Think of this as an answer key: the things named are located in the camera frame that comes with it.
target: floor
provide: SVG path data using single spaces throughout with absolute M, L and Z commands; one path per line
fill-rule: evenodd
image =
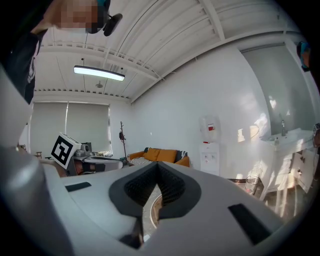
M 242 189 L 245 189 L 245 183 L 236 183 Z M 260 197 L 264 186 L 260 183 L 254 194 L 257 199 Z M 144 212 L 142 216 L 143 222 L 143 234 L 144 241 L 146 242 L 150 236 L 156 231 L 155 226 L 151 221 L 151 208 L 155 200 L 161 195 L 161 191 L 158 186 L 153 190 L 149 200 L 144 206 Z M 276 214 L 278 214 L 283 221 L 286 223 L 291 220 L 297 213 L 299 213 L 307 203 L 307 194 L 299 186 L 293 188 L 270 192 L 265 196 L 265 205 L 272 209 Z

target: couch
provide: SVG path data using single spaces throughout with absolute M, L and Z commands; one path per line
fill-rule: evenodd
M 159 161 L 190 167 L 190 159 L 186 151 L 146 147 L 144 151 L 128 155 L 130 166 Z

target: ceiling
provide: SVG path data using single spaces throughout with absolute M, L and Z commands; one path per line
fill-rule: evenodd
M 49 29 L 36 59 L 35 91 L 134 102 L 176 68 L 217 46 L 252 35 L 299 31 L 270 0 L 112 0 L 110 14 L 117 13 L 123 19 L 109 37 L 103 31 Z M 75 65 L 121 73 L 125 80 L 74 74 Z

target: fluorescent light fixture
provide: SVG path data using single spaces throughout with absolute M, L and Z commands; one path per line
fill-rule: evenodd
M 123 74 L 107 71 L 104 69 L 88 67 L 88 66 L 74 66 L 74 73 L 83 74 L 83 75 L 91 75 L 102 78 L 109 78 L 118 81 L 125 80 L 125 76 Z

